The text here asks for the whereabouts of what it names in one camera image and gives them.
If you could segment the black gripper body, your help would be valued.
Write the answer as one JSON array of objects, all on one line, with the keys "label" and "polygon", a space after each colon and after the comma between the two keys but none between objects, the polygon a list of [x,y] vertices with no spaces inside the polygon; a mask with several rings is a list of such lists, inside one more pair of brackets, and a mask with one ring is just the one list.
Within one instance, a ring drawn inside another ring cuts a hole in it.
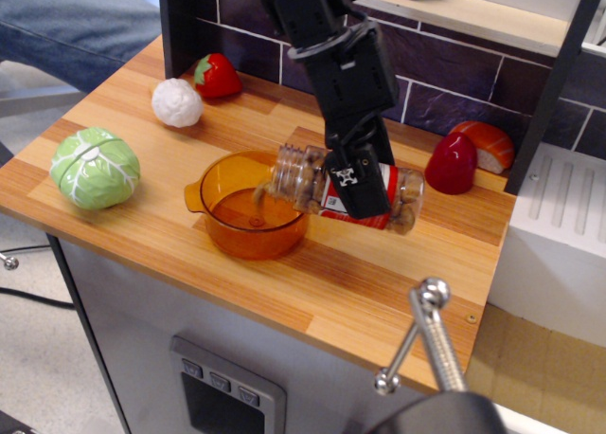
[{"label": "black gripper body", "polygon": [[378,161],[392,165],[382,113],[395,106],[399,86],[383,34],[373,21],[344,27],[327,41],[295,51],[304,65],[323,118],[325,144],[345,167],[369,146]]}]

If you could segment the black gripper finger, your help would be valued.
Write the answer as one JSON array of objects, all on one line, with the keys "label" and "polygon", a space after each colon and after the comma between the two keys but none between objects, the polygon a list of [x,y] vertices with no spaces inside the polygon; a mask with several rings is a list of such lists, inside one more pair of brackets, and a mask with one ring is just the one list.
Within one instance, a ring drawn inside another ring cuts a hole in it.
[{"label": "black gripper finger", "polygon": [[325,167],[350,217],[362,220],[390,210],[381,166],[372,147],[355,149],[346,160],[331,151]]}]

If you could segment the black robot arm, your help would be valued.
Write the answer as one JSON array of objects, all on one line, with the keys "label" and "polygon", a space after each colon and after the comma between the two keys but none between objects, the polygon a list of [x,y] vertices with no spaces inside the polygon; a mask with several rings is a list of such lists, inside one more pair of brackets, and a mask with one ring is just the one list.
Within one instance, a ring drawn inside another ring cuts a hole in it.
[{"label": "black robot arm", "polygon": [[395,106],[399,86],[380,27],[353,0],[260,1],[310,80],[325,120],[326,167],[347,213],[387,213],[381,166],[395,161],[382,113]]}]

